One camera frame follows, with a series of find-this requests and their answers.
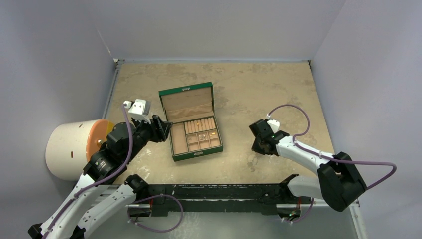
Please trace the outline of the green jewelry box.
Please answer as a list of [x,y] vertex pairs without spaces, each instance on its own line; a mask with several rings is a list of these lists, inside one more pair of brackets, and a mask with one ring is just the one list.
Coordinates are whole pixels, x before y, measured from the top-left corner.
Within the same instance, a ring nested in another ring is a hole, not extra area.
[[173,123],[170,147],[175,162],[223,152],[212,82],[161,90],[158,94],[167,121]]

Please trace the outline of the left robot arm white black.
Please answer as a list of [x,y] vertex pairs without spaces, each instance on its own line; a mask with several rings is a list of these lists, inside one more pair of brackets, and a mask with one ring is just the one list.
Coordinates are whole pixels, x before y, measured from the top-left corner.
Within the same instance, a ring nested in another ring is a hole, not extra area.
[[153,115],[150,121],[128,120],[117,124],[107,135],[99,151],[83,169],[76,186],[44,223],[34,224],[28,234],[33,239],[87,239],[107,219],[131,202],[144,203],[149,196],[148,183],[130,175],[111,195],[95,204],[128,163],[148,142],[164,142],[172,127]]

